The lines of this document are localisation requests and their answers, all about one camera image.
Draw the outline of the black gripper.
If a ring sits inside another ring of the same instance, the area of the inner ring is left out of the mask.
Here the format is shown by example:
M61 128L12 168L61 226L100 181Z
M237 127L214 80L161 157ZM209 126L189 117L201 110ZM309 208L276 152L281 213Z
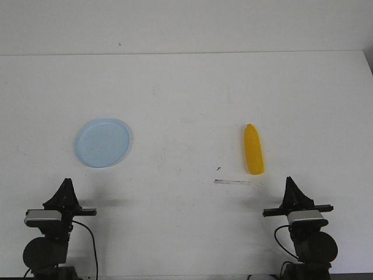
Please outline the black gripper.
M314 200L307 197L296 185L294 180L288 176L286 178L286 187L281 205L278 208L265 208L262 211L263 217L287 216L291 212L311 211L319 212L333 211L331 204L316 204Z
M67 199L68 186L70 198ZM76 216L96 216L96 208L82 208L76 197L73 181L65 178L56 193L45 203L43 211L51 215L51 219L44 222L46 233L70 233Z

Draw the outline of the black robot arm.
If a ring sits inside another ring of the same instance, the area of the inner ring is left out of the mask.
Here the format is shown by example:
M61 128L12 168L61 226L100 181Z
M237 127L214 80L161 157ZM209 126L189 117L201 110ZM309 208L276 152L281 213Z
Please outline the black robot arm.
M65 178L56 193L42 209L28 209L24 224L38 228L42 236L28 242L23 250L23 262L27 273L33 279L80 279L75 267L65 266L68 255L70 235L74 224L85 228L93 245L96 266L95 278L98 279L98 258L96 242L92 230L85 224L75 221L76 216L96 216L97 209L84 209L80 206L72 179Z
M321 229L329 224L323 213L333 211L330 204L317 205L307 197L288 176L282 203L277 208L264 209L264 217L286 216L288 224L274 231L277 244L296 262L285 261L276 279L330 279L329 269L338 254L336 241ZM286 249L277 238L280 229L286 228L295 253Z

